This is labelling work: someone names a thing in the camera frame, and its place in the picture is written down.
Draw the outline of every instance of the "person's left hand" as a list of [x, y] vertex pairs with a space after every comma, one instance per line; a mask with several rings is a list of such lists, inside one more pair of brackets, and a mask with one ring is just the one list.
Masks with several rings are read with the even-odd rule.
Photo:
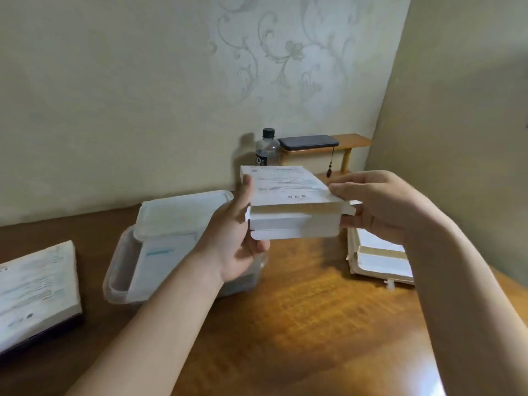
[[258, 254], [269, 250], [269, 240], [251, 237], [245, 219], [253, 191], [253, 179], [244, 175], [236, 197], [215, 211], [194, 248], [194, 252], [205, 254], [217, 264], [224, 282], [240, 276]]

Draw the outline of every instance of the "forearm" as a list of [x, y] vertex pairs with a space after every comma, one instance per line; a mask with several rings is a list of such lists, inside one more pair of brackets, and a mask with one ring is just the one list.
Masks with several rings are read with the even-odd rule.
[[187, 256], [68, 394], [169, 395], [223, 284], [211, 266]]
[[404, 246], [446, 393], [527, 394], [528, 331], [462, 231], [443, 217]]

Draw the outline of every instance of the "hand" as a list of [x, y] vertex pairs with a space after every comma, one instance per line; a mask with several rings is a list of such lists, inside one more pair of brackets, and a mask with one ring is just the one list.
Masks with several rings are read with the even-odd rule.
[[253, 191], [253, 179], [244, 175], [240, 192], [215, 211], [194, 248], [214, 261], [224, 282], [240, 276], [258, 254], [269, 250], [269, 240], [257, 242], [249, 234], [245, 214]]
[[341, 199], [362, 202], [354, 216], [342, 216], [342, 226], [364, 228], [392, 243], [403, 244], [406, 232], [443, 216], [431, 200], [392, 172], [354, 172], [328, 187]]

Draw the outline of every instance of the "plastic bottle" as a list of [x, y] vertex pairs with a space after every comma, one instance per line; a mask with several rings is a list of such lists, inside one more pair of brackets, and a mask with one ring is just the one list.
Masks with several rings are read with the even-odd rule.
[[279, 147], [281, 146], [275, 137], [273, 128], [262, 130], [262, 139], [257, 142], [255, 153], [255, 165], [279, 165]]

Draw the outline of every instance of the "phone charm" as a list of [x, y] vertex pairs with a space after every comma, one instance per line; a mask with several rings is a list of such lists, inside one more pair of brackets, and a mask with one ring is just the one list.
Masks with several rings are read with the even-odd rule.
[[328, 166], [328, 171], [326, 171], [327, 178], [330, 178], [330, 175], [332, 175], [332, 160], [334, 159], [334, 149], [335, 147], [332, 147], [332, 156], [330, 157], [330, 165]]

